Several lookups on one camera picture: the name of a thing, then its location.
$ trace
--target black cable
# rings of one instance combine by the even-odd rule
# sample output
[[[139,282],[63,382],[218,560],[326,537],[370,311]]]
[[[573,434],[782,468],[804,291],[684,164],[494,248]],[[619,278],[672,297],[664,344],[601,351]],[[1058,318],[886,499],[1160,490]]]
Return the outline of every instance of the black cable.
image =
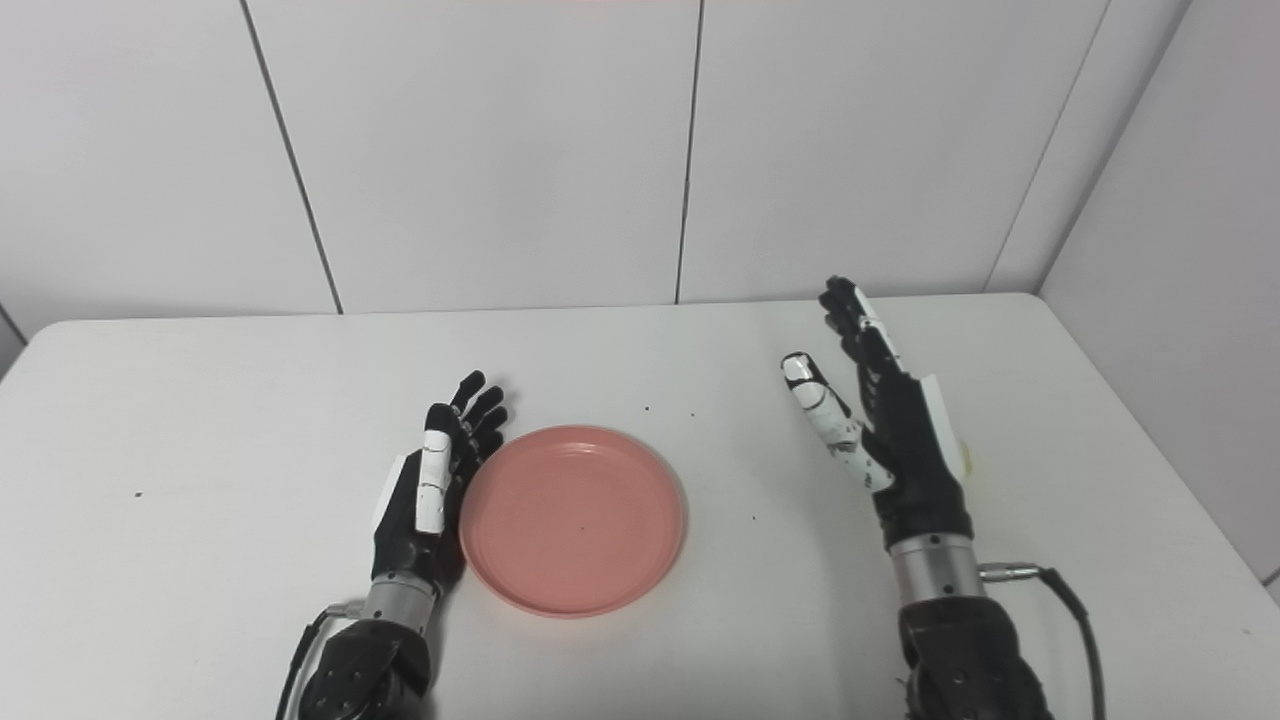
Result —
[[[293,697],[293,683],[298,679],[298,671],[302,670],[302,664],[306,662],[307,655],[311,653],[311,644],[316,642],[320,628],[324,626],[325,620],[333,616],[334,612],[330,609],[325,609],[302,630],[302,637],[298,638],[298,647],[293,651],[293,660],[289,661],[289,674],[284,678],[284,688],[280,689],[280,703],[275,706],[275,720],[284,720],[284,712],[289,707],[289,698]]]
[[[1084,655],[1089,662],[1089,688],[1093,693],[1093,720],[1106,720],[1107,705],[1102,688],[1102,657],[1098,655],[1098,642],[1093,637],[1093,625],[1089,624],[1089,611],[1076,597],[1071,587],[1066,584],[1062,575],[1053,568],[1041,568],[1037,575],[1042,583],[1053,591],[1053,594],[1062,601],[1062,605],[1071,612],[1080,625],[1080,638],[1084,641]]]

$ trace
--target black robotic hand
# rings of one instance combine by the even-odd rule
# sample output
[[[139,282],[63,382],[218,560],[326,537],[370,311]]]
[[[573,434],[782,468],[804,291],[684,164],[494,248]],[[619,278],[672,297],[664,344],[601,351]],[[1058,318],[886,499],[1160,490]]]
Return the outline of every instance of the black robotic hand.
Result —
[[[865,423],[852,418],[804,352],[786,356],[782,370],[831,454],[872,491],[902,598],[908,717],[1048,720],[1012,620],[983,591],[959,482],[968,461],[937,378],[906,372],[854,283],[831,278],[819,301],[858,366]]]
[[[422,448],[399,464],[374,530],[374,578],[410,573],[444,593],[462,575],[462,498],[480,465],[502,446],[499,428],[507,421],[502,388],[480,392],[484,386],[484,373],[476,370],[449,404],[428,410]]]
[[[300,720],[422,717],[431,680],[426,628],[463,568],[462,500],[476,470],[502,446],[499,428],[507,420],[502,388],[480,392],[484,386],[476,370],[449,404],[433,405],[422,447],[397,460],[374,530],[372,585],[360,619],[325,643],[298,702]],[[311,637],[317,624],[308,628]],[[278,720],[308,644],[305,634]]]

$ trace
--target white wall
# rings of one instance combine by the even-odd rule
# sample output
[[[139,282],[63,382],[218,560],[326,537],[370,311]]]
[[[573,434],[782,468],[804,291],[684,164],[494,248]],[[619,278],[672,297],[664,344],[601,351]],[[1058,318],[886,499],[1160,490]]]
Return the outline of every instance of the white wall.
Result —
[[[1071,214],[1184,1],[248,6],[367,311],[799,297],[832,272],[977,291],[1025,247],[1000,278],[1029,282],[1056,238],[1019,208]],[[236,0],[6,3],[0,96],[0,302],[28,336],[333,311]]]
[[[983,292],[1036,292],[1190,0],[1111,0]]]
[[[1084,163],[1172,5],[1110,4],[1133,50],[1100,65],[1137,72],[1094,76]],[[708,3],[681,301],[806,297],[835,270],[877,295],[982,291],[1107,5]]]
[[[1271,0],[1190,5],[1043,288],[1260,577],[1280,568],[1277,38]]]
[[[332,313],[239,6],[0,6],[0,302],[65,318]]]
[[[347,311],[672,301],[696,0],[251,6]]]

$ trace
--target pink plastic plate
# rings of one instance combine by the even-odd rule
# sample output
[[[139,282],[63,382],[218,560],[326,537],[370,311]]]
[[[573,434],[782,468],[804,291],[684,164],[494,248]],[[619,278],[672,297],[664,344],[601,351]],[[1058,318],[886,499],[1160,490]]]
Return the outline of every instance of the pink plastic plate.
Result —
[[[462,506],[462,551],[512,605],[586,618],[658,584],[684,525],[676,483],[648,448],[566,425],[529,433],[480,468]]]

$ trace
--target white table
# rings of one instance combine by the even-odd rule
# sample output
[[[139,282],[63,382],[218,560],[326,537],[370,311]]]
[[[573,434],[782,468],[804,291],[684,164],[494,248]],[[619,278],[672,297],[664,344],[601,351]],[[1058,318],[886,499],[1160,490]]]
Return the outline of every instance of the white table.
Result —
[[[1062,570],[1112,716],[1280,714],[1280,609],[1052,314],[877,309],[941,375],[979,557]],[[438,717],[900,717],[890,562],[778,378],[797,348],[852,397],[813,302],[54,325],[0,383],[4,714],[268,717],[302,625],[367,587],[392,457],[480,366],[512,391],[511,434],[649,443],[689,530],[667,579],[602,618],[526,615],[466,577]],[[1084,719],[1070,618],[1038,583],[992,592],[1057,717]]]

